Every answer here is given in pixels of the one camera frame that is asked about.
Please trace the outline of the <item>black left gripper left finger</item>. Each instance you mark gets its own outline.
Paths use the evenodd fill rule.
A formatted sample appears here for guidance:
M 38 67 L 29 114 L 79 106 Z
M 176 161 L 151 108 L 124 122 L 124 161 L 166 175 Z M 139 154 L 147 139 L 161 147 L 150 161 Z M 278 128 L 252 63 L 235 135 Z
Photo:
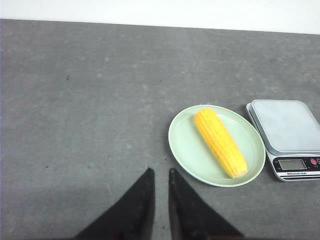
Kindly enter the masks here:
M 76 240 L 150 240 L 155 217 L 155 172 L 148 168 Z

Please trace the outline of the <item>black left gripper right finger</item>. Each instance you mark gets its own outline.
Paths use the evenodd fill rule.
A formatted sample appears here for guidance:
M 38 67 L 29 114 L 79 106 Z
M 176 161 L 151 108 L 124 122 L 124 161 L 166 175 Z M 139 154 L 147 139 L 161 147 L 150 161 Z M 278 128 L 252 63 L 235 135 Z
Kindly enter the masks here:
M 213 210 L 175 169 L 169 170 L 168 210 L 173 240 L 242 240 L 244 235 Z

